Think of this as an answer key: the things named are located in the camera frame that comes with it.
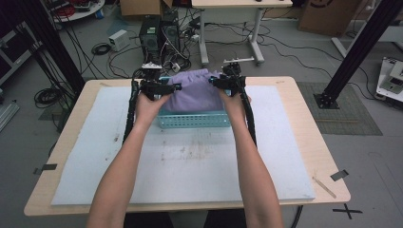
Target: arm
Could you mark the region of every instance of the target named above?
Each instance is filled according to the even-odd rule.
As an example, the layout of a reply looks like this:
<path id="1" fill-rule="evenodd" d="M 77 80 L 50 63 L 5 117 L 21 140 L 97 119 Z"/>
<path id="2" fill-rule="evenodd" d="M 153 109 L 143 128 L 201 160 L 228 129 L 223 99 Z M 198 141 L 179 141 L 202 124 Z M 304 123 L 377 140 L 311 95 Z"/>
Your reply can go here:
<path id="1" fill-rule="evenodd" d="M 86 227 L 123 227 L 145 134 L 168 99 L 169 96 L 163 96 L 152 102 L 139 94 L 133 129 L 98 185 Z"/>
<path id="2" fill-rule="evenodd" d="M 247 227 L 283 227 L 276 189 L 249 134 L 240 96 L 228 97 L 222 90 L 220 96 L 234 132 Z"/>

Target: wooden table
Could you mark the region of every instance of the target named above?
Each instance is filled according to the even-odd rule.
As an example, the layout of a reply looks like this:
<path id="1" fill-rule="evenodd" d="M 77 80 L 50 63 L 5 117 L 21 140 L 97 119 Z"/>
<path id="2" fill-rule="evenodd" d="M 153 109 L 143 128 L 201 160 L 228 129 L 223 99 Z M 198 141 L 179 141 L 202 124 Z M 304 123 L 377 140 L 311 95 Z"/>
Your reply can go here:
<path id="1" fill-rule="evenodd" d="M 265 8 L 287 8 L 293 5 L 291 0 L 193 0 L 192 6 L 201 9 L 201 28 L 199 46 L 201 51 L 201 64 L 208 65 L 207 48 L 205 46 L 204 23 L 242 23 L 255 21 L 253 34 L 249 42 L 254 52 L 257 64 L 264 62 L 263 55 L 257 43 L 260 20 Z"/>
<path id="2" fill-rule="evenodd" d="M 277 87 L 308 175 L 310 178 L 316 177 L 322 183 L 321 186 L 315 180 L 311 180 L 317 196 L 314 200 L 287 201 L 281 204 L 301 205 L 350 200 L 350 193 L 344 180 L 333 181 L 330 178 L 331 175 L 338 171 L 335 161 L 323 141 L 314 118 L 304 102 L 294 79 L 291 77 L 248 77 L 246 83 L 248 85 Z M 86 83 L 48 160 L 48 164 L 56 163 L 57 167 L 55 170 L 46 170 L 42 173 L 24 210 L 27 216 L 88 213 L 89 205 L 52 206 L 51 201 L 62 176 L 67 157 L 77 140 L 77 136 L 92 108 L 99 89 L 103 86 L 130 86 L 130 80 L 97 80 Z M 241 202 L 130 204 L 127 211 L 178 211 L 240 207 L 242 207 Z"/>

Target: teal basket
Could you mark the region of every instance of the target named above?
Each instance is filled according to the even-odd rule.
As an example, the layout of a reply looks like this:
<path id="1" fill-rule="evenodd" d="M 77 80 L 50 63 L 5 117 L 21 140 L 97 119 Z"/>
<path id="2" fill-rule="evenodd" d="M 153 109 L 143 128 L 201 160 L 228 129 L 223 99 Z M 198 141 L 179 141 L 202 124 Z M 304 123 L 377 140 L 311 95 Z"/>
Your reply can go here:
<path id="1" fill-rule="evenodd" d="M 192 113 L 160 110 L 157 119 L 161 128 L 228 127 L 231 125 L 224 110 Z"/>

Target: metal pole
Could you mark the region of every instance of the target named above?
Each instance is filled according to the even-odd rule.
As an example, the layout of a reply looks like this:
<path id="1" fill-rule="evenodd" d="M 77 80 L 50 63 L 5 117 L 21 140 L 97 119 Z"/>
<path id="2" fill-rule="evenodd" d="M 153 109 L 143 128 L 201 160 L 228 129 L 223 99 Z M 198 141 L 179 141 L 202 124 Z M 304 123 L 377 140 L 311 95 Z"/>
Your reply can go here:
<path id="1" fill-rule="evenodd" d="M 402 0 L 383 0 L 379 3 L 365 28 L 356 38 L 335 76 L 321 94 L 315 94 L 320 108 L 335 108 L 341 90 L 353 77 L 373 46 L 396 18 L 403 7 Z"/>

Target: purple cloth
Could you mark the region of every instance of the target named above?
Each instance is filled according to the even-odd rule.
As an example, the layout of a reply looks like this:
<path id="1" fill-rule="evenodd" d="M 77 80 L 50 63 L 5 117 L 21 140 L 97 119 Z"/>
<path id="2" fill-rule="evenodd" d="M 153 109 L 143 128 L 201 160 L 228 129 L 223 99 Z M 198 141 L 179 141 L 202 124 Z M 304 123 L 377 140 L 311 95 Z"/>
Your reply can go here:
<path id="1" fill-rule="evenodd" d="M 163 105 L 171 112 L 201 112 L 224 110 L 219 92 L 208 82 L 210 76 L 220 74 L 207 69 L 191 70 L 178 73 L 169 79 L 169 84 L 182 83 L 182 90 L 176 91 Z"/>

